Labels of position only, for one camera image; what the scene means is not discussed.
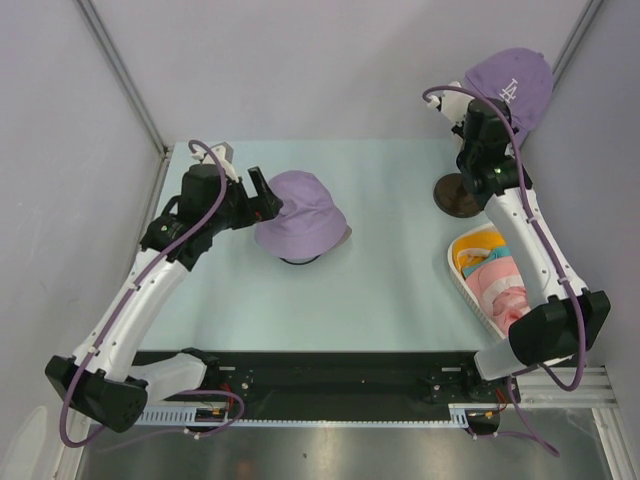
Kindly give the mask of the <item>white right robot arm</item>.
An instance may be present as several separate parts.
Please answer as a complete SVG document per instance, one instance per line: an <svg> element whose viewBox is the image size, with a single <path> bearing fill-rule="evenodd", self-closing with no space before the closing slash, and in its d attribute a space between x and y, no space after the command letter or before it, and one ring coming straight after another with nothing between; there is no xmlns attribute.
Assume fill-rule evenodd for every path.
<svg viewBox="0 0 640 480"><path fill-rule="evenodd" d="M515 145L507 105L468 101L456 164L466 191L509 247L528 296L530 312L510 326L506 339L478 352L461 388L484 401L497 379L548 361L583 361L611 311L603 291L593 291L565 258L539 209L537 196Z"/></svg>

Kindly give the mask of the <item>purple baseball cap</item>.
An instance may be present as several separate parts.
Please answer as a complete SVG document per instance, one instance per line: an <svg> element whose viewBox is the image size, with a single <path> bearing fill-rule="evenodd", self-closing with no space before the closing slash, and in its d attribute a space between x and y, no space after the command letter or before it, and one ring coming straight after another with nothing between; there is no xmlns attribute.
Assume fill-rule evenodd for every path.
<svg viewBox="0 0 640 480"><path fill-rule="evenodd" d="M508 106L516 144L521 147L526 136L541 122L550 103L553 75L542 53L515 47L468 69L464 86Z"/></svg>

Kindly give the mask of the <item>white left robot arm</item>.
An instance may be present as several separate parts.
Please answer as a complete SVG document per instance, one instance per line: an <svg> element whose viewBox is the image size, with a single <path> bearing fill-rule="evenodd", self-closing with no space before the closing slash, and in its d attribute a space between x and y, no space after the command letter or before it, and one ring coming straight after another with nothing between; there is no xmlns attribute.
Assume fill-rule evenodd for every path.
<svg viewBox="0 0 640 480"><path fill-rule="evenodd" d="M260 168L248 171L255 188L249 196L240 178L214 164L195 164L147 227L126 282L87 338L67 356L53 356L45 375L63 406L59 433L67 432L70 412L78 412L114 432L131 428L150 402L193 393L207 400L221 387L213 358L195 348L137 366L141 342L177 286L208 252L216 235L277 216L281 200Z"/></svg>

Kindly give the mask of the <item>purple bucket hat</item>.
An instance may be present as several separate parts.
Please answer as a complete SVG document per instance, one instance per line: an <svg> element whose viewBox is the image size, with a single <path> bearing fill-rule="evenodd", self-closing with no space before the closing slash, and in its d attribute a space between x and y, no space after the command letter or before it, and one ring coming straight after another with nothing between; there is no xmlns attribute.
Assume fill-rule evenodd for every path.
<svg viewBox="0 0 640 480"><path fill-rule="evenodd" d="M349 225L329 190L312 173L289 170L269 181L283 201L278 216L259 223L254 239L276 258L302 259L325 255Z"/></svg>

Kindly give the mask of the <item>grey bucket hat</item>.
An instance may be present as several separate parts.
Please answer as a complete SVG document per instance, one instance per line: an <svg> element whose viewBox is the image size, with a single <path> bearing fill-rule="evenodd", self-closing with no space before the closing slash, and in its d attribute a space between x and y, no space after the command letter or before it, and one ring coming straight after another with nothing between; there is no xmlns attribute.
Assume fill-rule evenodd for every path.
<svg viewBox="0 0 640 480"><path fill-rule="evenodd" d="M344 243L346 243L349 240L349 238L351 237L351 235L352 235L352 228L349 225L347 225L344 233L342 234L342 236L338 240L338 242L334 245L334 247L337 248L337 247L343 245Z"/></svg>

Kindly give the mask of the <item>pink bucket hat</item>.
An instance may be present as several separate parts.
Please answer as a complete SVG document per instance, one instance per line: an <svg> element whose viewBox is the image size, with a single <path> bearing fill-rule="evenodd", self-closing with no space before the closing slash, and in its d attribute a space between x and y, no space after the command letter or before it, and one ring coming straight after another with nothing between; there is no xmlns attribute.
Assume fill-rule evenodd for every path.
<svg viewBox="0 0 640 480"><path fill-rule="evenodd" d="M466 285L482 312L504 334L531 310L524 282L512 257L480 267L466 278Z"/></svg>

